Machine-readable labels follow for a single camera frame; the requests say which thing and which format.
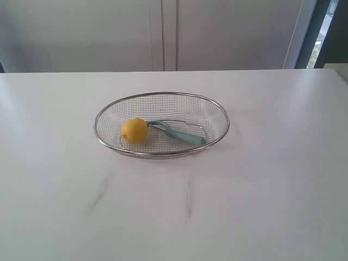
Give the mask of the oval metal wire mesh basket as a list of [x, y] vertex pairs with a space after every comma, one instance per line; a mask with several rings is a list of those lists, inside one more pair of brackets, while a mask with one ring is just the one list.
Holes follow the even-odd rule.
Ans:
[[[148, 126], [146, 139], [130, 144], [122, 137], [122, 126], [130, 120], [164, 121], [173, 130], [206, 139], [202, 146], [167, 136]], [[226, 110], [212, 99], [183, 92], [150, 92], [128, 96], [105, 106], [96, 116], [94, 133], [104, 146], [136, 158], [164, 159], [199, 153], [222, 140], [230, 120]]]

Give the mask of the teal handled vegetable peeler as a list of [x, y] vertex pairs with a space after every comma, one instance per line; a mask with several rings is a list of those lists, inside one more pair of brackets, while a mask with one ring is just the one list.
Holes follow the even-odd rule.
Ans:
[[166, 122], [164, 121], [147, 121], [147, 124], [157, 130], [161, 130], [167, 136], [170, 136], [174, 139], [180, 140], [196, 146], [202, 146], [206, 144], [206, 139], [193, 134], [188, 134], [185, 132], [180, 132], [173, 130]]

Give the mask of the yellow lemon with sticker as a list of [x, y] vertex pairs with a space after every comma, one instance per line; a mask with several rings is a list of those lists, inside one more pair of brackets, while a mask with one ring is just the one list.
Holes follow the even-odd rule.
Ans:
[[130, 144], [139, 144], [146, 139], [148, 129], [148, 123], [145, 120], [130, 119], [122, 126], [122, 137]]

